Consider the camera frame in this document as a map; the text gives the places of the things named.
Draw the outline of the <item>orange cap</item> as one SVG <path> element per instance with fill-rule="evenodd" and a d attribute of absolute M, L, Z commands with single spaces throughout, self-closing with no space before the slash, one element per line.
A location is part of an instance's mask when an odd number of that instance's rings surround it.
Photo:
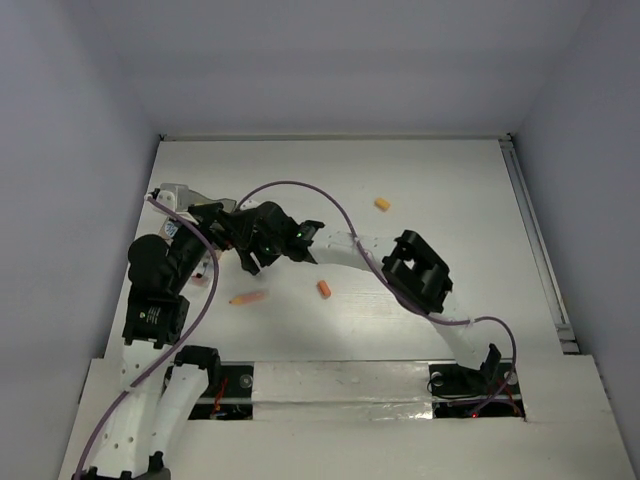
<path fill-rule="evenodd" d="M 321 280 L 317 283 L 317 288 L 323 299 L 328 299 L 331 297 L 332 292 L 326 281 Z"/>

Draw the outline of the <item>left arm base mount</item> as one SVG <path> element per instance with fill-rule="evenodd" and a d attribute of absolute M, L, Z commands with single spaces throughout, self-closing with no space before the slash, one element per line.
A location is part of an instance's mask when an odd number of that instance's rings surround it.
<path fill-rule="evenodd" d="M 254 365 L 223 364 L 220 383 L 197 400 L 190 420 L 237 421 L 253 418 Z"/>

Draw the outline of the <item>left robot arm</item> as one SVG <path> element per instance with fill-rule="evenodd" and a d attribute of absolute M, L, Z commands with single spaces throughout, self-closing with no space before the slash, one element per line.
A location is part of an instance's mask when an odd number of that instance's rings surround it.
<path fill-rule="evenodd" d="M 204 258 L 226 247 L 220 214 L 230 199 L 175 211 L 154 201 L 175 227 L 167 238 L 145 234 L 129 247 L 121 391 L 89 436 L 75 479 L 168 479 L 170 458 L 201 395 L 221 383 L 217 349 L 186 344 L 204 316 L 188 324 L 182 290 Z"/>

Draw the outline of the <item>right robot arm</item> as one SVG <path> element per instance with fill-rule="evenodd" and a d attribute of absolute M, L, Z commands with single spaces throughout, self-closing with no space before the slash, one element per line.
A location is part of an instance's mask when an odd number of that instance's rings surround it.
<path fill-rule="evenodd" d="M 428 318 L 461 367 L 460 379 L 468 390 L 482 392 L 496 381 L 498 348 L 474 347 L 466 332 L 471 320 L 461 316 L 453 301 L 450 269 L 418 233 L 375 237 L 339 231 L 320 221 L 298 223 L 274 202 L 240 209 L 231 219 L 237 223 L 234 245 L 246 271 L 256 274 L 284 256 L 378 274 L 401 306 Z"/>

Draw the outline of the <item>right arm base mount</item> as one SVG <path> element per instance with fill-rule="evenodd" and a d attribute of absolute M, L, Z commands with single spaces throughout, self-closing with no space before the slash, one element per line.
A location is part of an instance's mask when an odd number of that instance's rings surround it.
<path fill-rule="evenodd" d="M 516 369 L 491 344 L 479 370 L 456 363 L 429 366 L 427 390 L 436 419 L 526 418 Z"/>

